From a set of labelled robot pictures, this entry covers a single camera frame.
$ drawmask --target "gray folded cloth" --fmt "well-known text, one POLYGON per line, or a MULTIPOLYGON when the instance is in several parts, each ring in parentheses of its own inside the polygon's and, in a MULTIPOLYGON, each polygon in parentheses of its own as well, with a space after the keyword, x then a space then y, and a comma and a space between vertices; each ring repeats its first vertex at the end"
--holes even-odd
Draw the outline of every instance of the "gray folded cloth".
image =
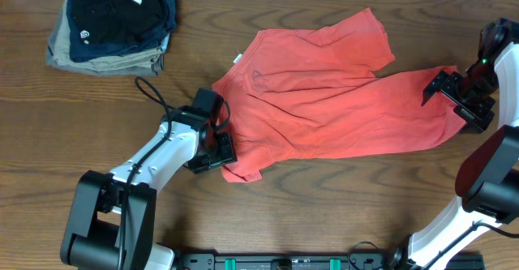
POLYGON ((45 52, 47 65, 64 71, 87 75, 142 75, 157 76, 164 70, 164 55, 161 47, 148 49, 125 56, 106 56, 88 62, 76 63, 70 60, 70 29, 66 16, 66 2, 59 12, 58 21, 48 40, 45 52))

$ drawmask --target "wooden tabletop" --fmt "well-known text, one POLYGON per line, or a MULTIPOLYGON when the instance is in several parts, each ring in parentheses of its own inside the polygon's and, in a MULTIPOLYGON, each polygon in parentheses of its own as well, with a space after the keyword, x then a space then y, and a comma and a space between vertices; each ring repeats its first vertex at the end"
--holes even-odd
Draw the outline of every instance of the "wooden tabletop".
MULTIPOLYGON (((61 269, 59 248, 79 177, 107 172, 154 135, 162 108, 133 77, 101 78, 45 65, 63 0, 0 0, 0 268, 61 269)), ((463 71, 481 27, 519 20, 519 0, 177 0, 179 28, 152 79, 171 105, 189 105, 266 28, 317 29, 366 7, 385 26, 391 75, 438 65, 463 71)), ((155 241, 232 252, 391 249, 454 196, 460 164, 495 130, 438 148, 338 161, 294 160, 264 179, 227 183, 218 169, 180 169, 158 198, 155 241)), ((104 216, 118 222, 117 216, 104 216)), ((519 221, 505 229, 519 232, 519 221)), ((519 242, 485 234, 468 248, 489 269, 515 269, 519 242)))

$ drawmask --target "shirt tag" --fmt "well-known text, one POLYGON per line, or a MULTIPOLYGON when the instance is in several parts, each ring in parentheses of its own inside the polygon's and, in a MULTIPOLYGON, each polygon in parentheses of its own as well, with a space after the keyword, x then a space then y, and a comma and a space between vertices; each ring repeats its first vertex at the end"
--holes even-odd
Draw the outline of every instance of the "shirt tag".
POLYGON ((243 56, 243 54, 238 54, 238 56, 233 60, 234 64, 238 63, 240 61, 240 58, 243 56))

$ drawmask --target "blue garment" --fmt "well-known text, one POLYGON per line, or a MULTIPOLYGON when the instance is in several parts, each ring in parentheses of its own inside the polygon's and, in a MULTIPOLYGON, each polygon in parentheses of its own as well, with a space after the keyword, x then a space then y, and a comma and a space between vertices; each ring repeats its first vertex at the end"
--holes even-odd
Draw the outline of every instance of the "blue garment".
POLYGON ((66 1, 66 16, 71 28, 71 61, 87 62, 94 58, 103 56, 117 56, 137 53, 146 49, 157 48, 162 45, 162 41, 177 26, 175 22, 175 1, 161 0, 163 5, 167 6, 166 20, 163 24, 158 24, 152 30, 142 35, 143 40, 140 43, 133 44, 85 44, 79 35, 79 30, 75 26, 74 20, 71 18, 71 0, 66 1))

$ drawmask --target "red shirt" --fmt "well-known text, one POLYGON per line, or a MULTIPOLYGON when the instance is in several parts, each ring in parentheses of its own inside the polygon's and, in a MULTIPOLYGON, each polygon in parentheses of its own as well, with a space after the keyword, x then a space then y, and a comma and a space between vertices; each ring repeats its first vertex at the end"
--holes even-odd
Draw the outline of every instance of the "red shirt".
POLYGON ((261 169, 287 159, 424 150, 455 135, 465 125, 455 104, 441 95, 421 104, 438 72, 456 67, 373 75, 394 59, 369 9, 317 31, 258 32, 212 86, 229 103, 238 156, 222 168, 225 179, 259 180, 261 169))

